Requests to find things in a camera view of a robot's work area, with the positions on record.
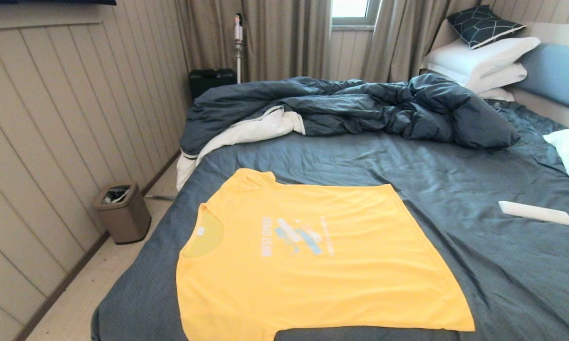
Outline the yellow printed t-shirt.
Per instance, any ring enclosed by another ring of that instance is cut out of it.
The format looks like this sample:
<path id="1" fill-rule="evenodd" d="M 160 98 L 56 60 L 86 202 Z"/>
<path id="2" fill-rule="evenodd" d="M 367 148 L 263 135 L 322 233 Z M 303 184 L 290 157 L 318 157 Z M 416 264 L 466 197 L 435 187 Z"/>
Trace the yellow printed t-shirt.
<path id="1" fill-rule="evenodd" d="M 458 281 L 390 184 L 282 184 L 238 169 L 199 205 L 176 289 L 189 341 L 343 326 L 475 331 Z"/>

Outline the dark blue crumpled duvet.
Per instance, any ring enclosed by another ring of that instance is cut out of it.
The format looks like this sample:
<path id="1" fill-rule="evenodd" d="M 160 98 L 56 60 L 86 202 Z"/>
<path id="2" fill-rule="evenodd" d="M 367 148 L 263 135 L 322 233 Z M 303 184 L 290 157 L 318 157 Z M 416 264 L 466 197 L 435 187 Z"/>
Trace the dark blue crumpled duvet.
<path id="1" fill-rule="evenodd" d="M 408 140 L 506 148 L 520 134 L 479 95 L 427 73 L 408 82 L 326 81 L 306 76 L 215 87 L 187 112 L 180 146 L 196 158 L 211 139 L 271 108 L 293 112 L 300 134 L 334 136 L 382 130 Z"/>

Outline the dark green hard case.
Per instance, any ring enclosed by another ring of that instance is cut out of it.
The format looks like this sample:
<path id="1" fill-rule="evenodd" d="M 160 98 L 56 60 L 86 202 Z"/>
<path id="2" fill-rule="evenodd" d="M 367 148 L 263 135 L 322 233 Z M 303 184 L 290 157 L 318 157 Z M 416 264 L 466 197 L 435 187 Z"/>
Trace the dark green hard case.
<path id="1" fill-rule="evenodd" d="M 233 69 L 202 69 L 189 73 L 192 100 L 196 100 L 207 90 L 214 87 L 237 84 L 237 75 Z"/>

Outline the beige curtain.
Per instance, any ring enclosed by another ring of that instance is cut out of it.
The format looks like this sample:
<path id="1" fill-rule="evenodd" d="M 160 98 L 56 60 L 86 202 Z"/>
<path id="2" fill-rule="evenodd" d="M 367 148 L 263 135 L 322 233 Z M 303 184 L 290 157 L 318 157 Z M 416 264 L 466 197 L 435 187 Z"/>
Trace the beige curtain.
<path id="1" fill-rule="evenodd" d="M 480 0 L 381 0 L 361 79 L 399 82 L 417 76 L 440 25 Z"/>
<path id="2" fill-rule="evenodd" d="M 332 0 L 175 0 L 191 71 L 235 69 L 235 17 L 243 22 L 243 81 L 327 79 Z"/>

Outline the white stick vacuum cleaner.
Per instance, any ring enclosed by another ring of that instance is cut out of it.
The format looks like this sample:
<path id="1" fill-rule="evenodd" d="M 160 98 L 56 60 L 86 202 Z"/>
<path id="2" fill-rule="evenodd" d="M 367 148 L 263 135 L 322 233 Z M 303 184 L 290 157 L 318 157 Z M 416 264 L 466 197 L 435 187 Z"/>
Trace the white stick vacuum cleaner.
<path id="1" fill-rule="evenodd" d="M 242 82 L 242 54 L 243 54 L 243 37 L 244 37 L 244 27 L 243 27 L 243 17 L 241 13 L 236 13 L 235 15 L 235 56 L 236 56 L 236 83 L 240 84 Z"/>

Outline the brown trash bin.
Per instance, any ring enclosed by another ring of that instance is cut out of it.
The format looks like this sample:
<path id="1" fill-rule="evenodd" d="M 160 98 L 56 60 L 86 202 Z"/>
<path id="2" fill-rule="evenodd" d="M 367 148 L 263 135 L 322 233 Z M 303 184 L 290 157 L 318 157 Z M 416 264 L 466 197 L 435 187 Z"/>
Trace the brown trash bin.
<path id="1" fill-rule="evenodd" d="M 125 184 L 131 188 L 121 202 L 109 205 L 101 203 L 109 188 Z M 122 181 L 106 185 L 94 199 L 93 207 L 117 245 L 142 241 L 149 231 L 152 217 L 135 182 Z"/>

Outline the bin liner with trash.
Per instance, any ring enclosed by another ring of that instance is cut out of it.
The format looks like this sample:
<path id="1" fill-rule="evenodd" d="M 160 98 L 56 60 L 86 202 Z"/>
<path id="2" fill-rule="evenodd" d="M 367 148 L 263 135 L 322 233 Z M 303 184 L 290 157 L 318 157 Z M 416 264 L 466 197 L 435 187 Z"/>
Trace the bin liner with trash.
<path id="1" fill-rule="evenodd" d="M 128 184 L 109 188 L 101 200 L 103 205 L 115 204 L 126 198 L 131 186 Z"/>

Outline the grey-blue bed sheet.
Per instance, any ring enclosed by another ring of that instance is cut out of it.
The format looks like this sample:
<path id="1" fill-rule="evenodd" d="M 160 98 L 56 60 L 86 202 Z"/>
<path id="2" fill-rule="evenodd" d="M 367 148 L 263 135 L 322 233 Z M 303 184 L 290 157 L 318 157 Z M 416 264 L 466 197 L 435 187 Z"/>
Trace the grey-blue bed sheet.
<path id="1" fill-rule="evenodd" d="M 291 133 L 209 153 L 94 311 L 92 341 L 187 341 L 175 266 L 199 204 L 236 169 L 280 183 L 390 183 L 458 280 L 474 333 L 341 327 L 278 332 L 275 341 L 569 341 L 569 226 L 504 214 L 499 201 L 567 212 L 569 176 L 542 136 L 562 125 L 515 103 L 491 101 L 518 131 L 510 148 L 473 150 L 381 132 Z"/>

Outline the large white pillow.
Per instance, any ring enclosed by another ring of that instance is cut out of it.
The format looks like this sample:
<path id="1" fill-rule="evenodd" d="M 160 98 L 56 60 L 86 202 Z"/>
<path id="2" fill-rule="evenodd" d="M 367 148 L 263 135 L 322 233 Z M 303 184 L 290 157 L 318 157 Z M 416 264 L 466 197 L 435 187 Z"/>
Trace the large white pillow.
<path id="1" fill-rule="evenodd" d="M 422 68 L 468 82 L 513 64 L 540 43 L 537 37 L 512 37 L 472 50 L 458 39 L 432 50 L 425 57 Z"/>

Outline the dark patterned cushion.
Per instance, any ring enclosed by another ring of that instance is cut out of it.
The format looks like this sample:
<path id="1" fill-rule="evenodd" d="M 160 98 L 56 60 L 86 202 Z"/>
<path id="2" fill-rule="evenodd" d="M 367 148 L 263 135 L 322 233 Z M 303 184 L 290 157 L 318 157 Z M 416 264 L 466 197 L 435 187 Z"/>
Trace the dark patterned cushion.
<path id="1" fill-rule="evenodd" d="M 514 37 L 525 29 L 525 25 L 500 18 L 488 5 L 464 9 L 446 19 L 472 50 Z"/>

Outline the white flat long bar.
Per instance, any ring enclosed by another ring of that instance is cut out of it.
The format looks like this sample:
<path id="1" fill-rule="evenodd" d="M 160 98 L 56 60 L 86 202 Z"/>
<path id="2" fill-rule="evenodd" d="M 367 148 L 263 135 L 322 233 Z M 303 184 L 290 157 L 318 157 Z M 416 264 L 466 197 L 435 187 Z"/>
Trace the white flat long bar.
<path id="1" fill-rule="evenodd" d="M 499 201 L 498 205 L 501 211 L 507 215 L 520 216 L 531 220 L 559 223 L 569 226 L 569 215 L 564 211 L 510 201 Z"/>

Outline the blue headboard cushion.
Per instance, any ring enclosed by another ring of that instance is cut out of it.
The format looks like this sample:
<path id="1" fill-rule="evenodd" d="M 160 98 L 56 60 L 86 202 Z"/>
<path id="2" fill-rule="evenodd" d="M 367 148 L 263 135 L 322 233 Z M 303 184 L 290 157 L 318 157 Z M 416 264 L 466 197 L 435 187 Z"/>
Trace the blue headboard cushion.
<path id="1" fill-rule="evenodd" d="M 527 76 L 517 88 L 569 107 L 569 46 L 541 43 L 519 63 Z"/>

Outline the window with grey frame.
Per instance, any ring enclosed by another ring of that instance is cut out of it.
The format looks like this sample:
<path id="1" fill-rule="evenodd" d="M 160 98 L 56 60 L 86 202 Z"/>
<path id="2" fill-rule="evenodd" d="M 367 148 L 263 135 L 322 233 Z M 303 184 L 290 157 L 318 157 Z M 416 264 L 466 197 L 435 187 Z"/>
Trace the window with grey frame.
<path id="1" fill-rule="evenodd" d="M 332 29 L 372 31 L 381 0 L 333 0 Z"/>

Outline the beige headboard frame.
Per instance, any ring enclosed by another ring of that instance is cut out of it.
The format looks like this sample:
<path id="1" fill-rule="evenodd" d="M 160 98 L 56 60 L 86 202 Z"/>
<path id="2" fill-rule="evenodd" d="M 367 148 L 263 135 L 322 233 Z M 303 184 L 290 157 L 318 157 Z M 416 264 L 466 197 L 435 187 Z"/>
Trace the beige headboard frame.
<path id="1" fill-rule="evenodd" d="M 555 24 L 550 22 L 523 22 L 523 25 L 525 25 L 525 29 L 521 30 L 521 32 L 514 37 L 537 37 L 541 43 L 569 46 L 569 24 Z M 448 21 L 444 21 L 438 30 L 430 52 L 436 48 L 449 45 L 449 43 L 452 43 L 458 39 L 461 39 L 458 33 L 453 30 Z M 430 71 L 427 69 L 424 70 L 427 72 L 434 72 L 442 75 L 435 71 Z M 445 75 L 443 76 L 449 80 L 457 82 L 462 86 L 467 83 L 451 79 Z M 569 107 L 552 100 L 545 99 L 544 97 L 540 97 L 533 93 L 529 93 L 528 91 L 521 90 L 515 85 L 516 83 L 503 86 L 501 88 L 512 93 L 516 102 L 527 106 L 527 108 L 542 116 L 553 119 L 554 121 L 557 121 L 558 123 L 569 127 Z"/>

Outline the black wall screen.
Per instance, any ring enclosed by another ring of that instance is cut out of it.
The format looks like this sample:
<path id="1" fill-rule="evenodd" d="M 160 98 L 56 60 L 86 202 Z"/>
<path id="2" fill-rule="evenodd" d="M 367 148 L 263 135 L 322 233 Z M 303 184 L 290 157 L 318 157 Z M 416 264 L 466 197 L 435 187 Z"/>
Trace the black wall screen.
<path id="1" fill-rule="evenodd" d="M 0 5 L 20 3 L 68 3 L 96 6 L 117 6 L 117 0 L 0 0 Z"/>

